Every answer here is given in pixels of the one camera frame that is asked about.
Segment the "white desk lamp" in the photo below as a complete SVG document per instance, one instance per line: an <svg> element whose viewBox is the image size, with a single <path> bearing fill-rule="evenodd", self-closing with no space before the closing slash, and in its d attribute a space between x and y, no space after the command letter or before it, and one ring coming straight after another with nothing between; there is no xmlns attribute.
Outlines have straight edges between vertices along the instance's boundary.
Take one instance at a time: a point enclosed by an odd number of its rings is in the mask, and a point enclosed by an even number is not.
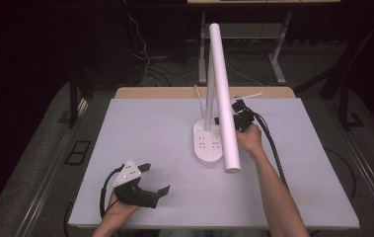
<svg viewBox="0 0 374 237"><path fill-rule="evenodd" d="M236 173L241 170L241 165L230 104L223 44L219 26L211 24L209 29L211 47L208 62L205 119L197 121L193 126L193 147L198 161L201 163L216 164L224 155L224 171ZM220 125L215 124L212 117L214 88L217 88Z"/></svg>

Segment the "cable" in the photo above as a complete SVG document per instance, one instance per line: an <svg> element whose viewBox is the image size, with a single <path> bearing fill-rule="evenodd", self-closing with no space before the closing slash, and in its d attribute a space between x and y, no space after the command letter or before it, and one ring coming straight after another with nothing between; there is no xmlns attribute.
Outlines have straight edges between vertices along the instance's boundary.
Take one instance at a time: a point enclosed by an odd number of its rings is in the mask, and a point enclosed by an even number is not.
<svg viewBox="0 0 374 237"><path fill-rule="evenodd" d="M192 66L191 69L189 69L189 70L186 71L186 72L178 72L178 73L177 73L177 72L172 72L172 71L170 71L170 70L168 70L168 69L166 69L165 67L160 66L160 65L153 64L153 65L151 65L151 66L158 67L158 68L160 68L160 69L162 69L162 70L168 72L168 73L171 74L171 75L180 76L180 75L187 75L187 74L191 73L191 72L193 71L193 69L195 68L196 63L197 63L197 60L194 61L194 64L193 64L193 66Z"/></svg>
<svg viewBox="0 0 374 237"><path fill-rule="evenodd" d="M245 76L245 75L243 75L243 74L241 74L240 72L238 72L238 71L236 71L227 61L226 61L226 65L227 66L229 66L236 74L238 74L239 76L241 76L241 77L243 77L243 78L246 78L246 79L248 79L248 80L251 80L251 81L253 81L253 82L256 82L256 83L258 83L260 86L263 86L263 84L261 83L261 82L259 82L259 81L257 81L257 80L254 80L254 79L252 79L252 78L250 78L250 77L247 77L247 76Z"/></svg>
<svg viewBox="0 0 374 237"><path fill-rule="evenodd" d="M149 75L149 77L150 77L150 78L149 78L149 80L147 80L147 81L143 81L144 79L142 79L141 83L138 84L137 86L142 86L142 85L145 85L146 83L148 83L149 81L154 81L155 84L156 84L156 86L157 86L157 87L160 87L160 85L159 85L159 83L158 83L158 81L156 80L155 77L153 77L152 75Z"/></svg>
<svg viewBox="0 0 374 237"><path fill-rule="evenodd" d="M199 94L198 86L193 85L193 87L195 87L196 93L198 94L199 106L201 107L202 117L205 119L205 111L204 111L204 105L202 104L202 101L201 101L201 94Z"/></svg>
<svg viewBox="0 0 374 237"><path fill-rule="evenodd" d="M147 74L149 77L156 83L157 87L162 87L162 86L169 86L168 84L163 83L156 75L151 75Z"/></svg>
<svg viewBox="0 0 374 237"><path fill-rule="evenodd" d="M249 107L244 106L244 105L240 105L238 107L240 109L244 110L244 111L248 111L248 112L252 113L254 115L255 119L257 119L258 123L261 125L261 128L262 128L263 132L265 133L267 140L269 141L270 148L272 149L273 158L275 159L276 168L278 170L279 178L281 179L285 188L287 188L287 190L289 190L288 185L287 185L287 181L285 180L284 172L282 170L281 162L280 162L279 157L278 157L278 152L276 151L275 143L273 142L272 136L270 135L269 128L266 124L266 121L263 119L262 116L253 112Z"/></svg>
<svg viewBox="0 0 374 237"><path fill-rule="evenodd" d="M107 177L105 183L104 183L104 186L103 188L101 189L101 197L100 197L100 214L101 214L101 218L104 218L104 215L106 214L106 211L105 211L105 208L104 208L104 204L106 202L106 193L107 193L107 184L108 182L110 181L111 177L120 172L122 170L122 168L124 167L124 165L121 165L121 167L113 170L109 176Z"/></svg>
<svg viewBox="0 0 374 237"><path fill-rule="evenodd" d="M115 200L107 209L106 209L106 212L105 213L107 213L107 211L111 208L111 207L113 207L115 204L116 204L116 202L118 201L118 199L117 200Z"/></svg>
<svg viewBox="0 0 374 237"><path fill-rule="evenodd" d="M238 96L238 97L235 97L232 101L243 100L243 99L247 99L247 98L251 98L251 97L261 96L262 94L263 94L262 92L258 92L258 93L255 93L255 94L252 94L252 95L249 95L249 96Z"/></svg>
<svg viewBox="0 0 374 237"><path fill-rule="evenodd" d="M69 215L69 210L70 207L73 204L73 200L76 198L77 195L75 195L70 201L69 204L67 204L66 211L64 212L64 218L63 218L63 230L64 230L64 235L66 237L70 237L69 231L67 230L67 216Z"/></svg>
<svg viewBox="0 0 374 237"><path fill-rule="evenodd" d="M350 193L350 201L353 202L353 199L355 198L355 194L356 194L356 176L355 176L355 172L353 172L353 169L352 167L350 167L349 163L346 161L346 159L344 159L341 155L339 155L337 152L329 149L329 148L326 148L324 147L323 148L325 151L327 152L330 152L332 154L334 154L337 158L339 158L343 164L349 169L349 172L350 172L350 175L352 177L352 191ZM320 230L316 230L314 231L313 233L310 234L310 237L313 237L315 235L317 235L318 233L320 232Z"/></svg>
<svg viewBox="0 0 374 237"><path fill-rule="evenodd" d="M138 56L138 55L136 55L136 54L134 54L134 53L133 53L133 56L135 56L135 57L137 57L137 58L139 58L139 59L146 59L146 60L147 60L147 61L146 61L146 65L144 66L144 76L143 76L143 79L145 79L145 78L147 77L147 68L148 68L148 66L149 66L149 64L150 64L150 57L149 57L149 55L147 54L147 44L146 44L146 40L144 40L144 38L141 36L140 31L138 30L138 24L137 24L137 22L134 21L134 19L131 17L131 14L130 14L129 12L126 12L126 13L127 13L128 18L130 19L130 21L131 21L132 23L134 23L134 25L135 25L135 30L137 31L137 35L138 35L138 37L140 38L140 40L143 42L143 50L142 50L140 53L144 54L144 57L145 57L145 58L141 58L140 56Z"/></svg>
<svg viewBox="0 0 374 237"><path fill-rule="evenodd" d="M154 79L154 81L157 83L158 81L160 82L160 84L162 84L162 86L165 86L165 87L172 87L171 85L171 82L169 81L169 79L162 75L162 74L147 74L149 75L150 77L152 77ZM163 77L165 79L166 82L163 82L160 77L157 77L158 75L160 75L161 77Z"/></svg>
<svg viewBox="0 0 374 237"><path fill-rule="evenodd" d="M156 71L156 70L153 70L153 69L151 69L151 68L149 68L149 71L155 72L157 75L160 75L160 76L162 76L163 78L165 78L165 80L168 82L168 85L169 85L170 87L172 87L171 82L169 81L169 78L168 78L167 76L165 76L163 73L161 73L161 72L159 72L159 71Z"/></svg>
<svg viewBox="0 0 374 237"><path fill-rule="evenodd" d="M229 56L229 57L226 57L225 56L225 60L226 61L229 61L230 60L230 63L231 63L231 59L236 59L236 61L238 61L240 63L240 66L236 66L234 67L235 70L242 70L243 68L245 68L245 63L237 56Z"/></svg>

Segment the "lamp base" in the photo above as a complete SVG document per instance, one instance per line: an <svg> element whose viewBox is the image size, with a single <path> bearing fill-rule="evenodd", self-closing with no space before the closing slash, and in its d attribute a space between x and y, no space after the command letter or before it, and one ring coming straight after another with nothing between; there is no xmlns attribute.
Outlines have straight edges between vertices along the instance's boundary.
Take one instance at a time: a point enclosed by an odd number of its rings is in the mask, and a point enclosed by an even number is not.
<svg viewBox="0 0 374 237"><path fill-rule="evenodd" d="M193 150L202 164L216 164L223 157L220 125L211 121L210 130L204 130L204 119L193 126Z"/></svg>

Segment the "white tabletop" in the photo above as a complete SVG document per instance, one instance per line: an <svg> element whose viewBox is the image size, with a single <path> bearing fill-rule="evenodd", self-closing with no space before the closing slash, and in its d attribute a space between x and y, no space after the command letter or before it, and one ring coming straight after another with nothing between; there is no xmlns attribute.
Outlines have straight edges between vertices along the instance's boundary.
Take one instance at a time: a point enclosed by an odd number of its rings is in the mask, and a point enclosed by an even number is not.
<svg viewBox="0 0 374 237"><path fill-rule="evenodd" d="M290 192L306 226L358 228L359 221L302 102L245 102L269 126ZM156 209L140 208L125 227L267 229L256 168L246 152L240 150L242 171L237 174L224 173L222 162L204 166L196 160L192 127L199 119L198 99L112 100L69 224L93 227L100 223L100 191L106 177L133 159L137 165L152 165L149 172L142 174L140 188L156 192L170 185L171 189ZM263 146L276 167L266 139Z"/></svg>

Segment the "dark background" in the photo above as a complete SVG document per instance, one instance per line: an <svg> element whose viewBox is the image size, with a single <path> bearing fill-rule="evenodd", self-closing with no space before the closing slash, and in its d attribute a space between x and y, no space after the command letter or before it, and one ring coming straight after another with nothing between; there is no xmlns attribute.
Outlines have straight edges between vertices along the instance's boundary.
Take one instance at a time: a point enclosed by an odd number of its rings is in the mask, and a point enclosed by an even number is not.
<svg viewBox="0 0 374 237"><path fill-rule="evenodd" d="M337 9L296 12L287 40L316 43L359 38L374 19L371 6L373 0L343 0ZM165 47L179 57L182 51L168 48L179 48L184 39L199 34L199 13L136 16L150 47ZM212 18L223 20L216 14ZM77 76L84 97L138 82L141 72L131 56L138 39L132 31L126 14L116 9L74 11L54 8L50 1L0 0L0 193L49 103L70 75ZM355 90L365 95L374 112L374 38L352 78L357 82Z"/></svg>

